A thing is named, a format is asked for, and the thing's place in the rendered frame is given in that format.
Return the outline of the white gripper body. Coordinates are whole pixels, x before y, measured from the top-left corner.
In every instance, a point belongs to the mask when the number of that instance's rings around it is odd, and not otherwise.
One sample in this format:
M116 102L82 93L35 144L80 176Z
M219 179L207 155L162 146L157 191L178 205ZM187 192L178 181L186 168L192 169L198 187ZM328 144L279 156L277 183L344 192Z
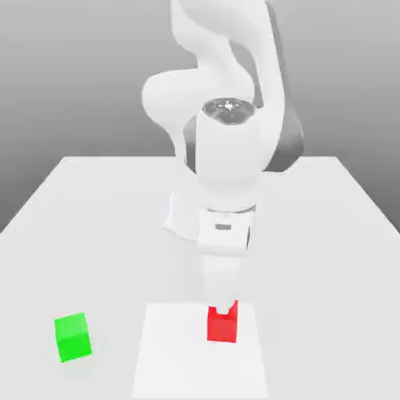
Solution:
M201 254L200 265L208 306L231 308L237 300L239 277L244 258Z

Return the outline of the small red cube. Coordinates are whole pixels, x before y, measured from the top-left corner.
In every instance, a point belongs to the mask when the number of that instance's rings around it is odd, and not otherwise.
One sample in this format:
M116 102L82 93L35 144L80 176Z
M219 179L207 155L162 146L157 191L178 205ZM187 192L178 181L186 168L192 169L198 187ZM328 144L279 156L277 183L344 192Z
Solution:
M207 316L207 340L230 342L237 341L238 301L230 307L228 314L219 314L216 307L209 307Z

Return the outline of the small green cube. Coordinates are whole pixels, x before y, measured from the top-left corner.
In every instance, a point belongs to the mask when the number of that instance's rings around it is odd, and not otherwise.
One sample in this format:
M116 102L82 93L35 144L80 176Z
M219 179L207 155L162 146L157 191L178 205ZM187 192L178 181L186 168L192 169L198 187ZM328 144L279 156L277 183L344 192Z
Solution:
M62 363L92 353L88 324L83 312L55 319L55 339Z

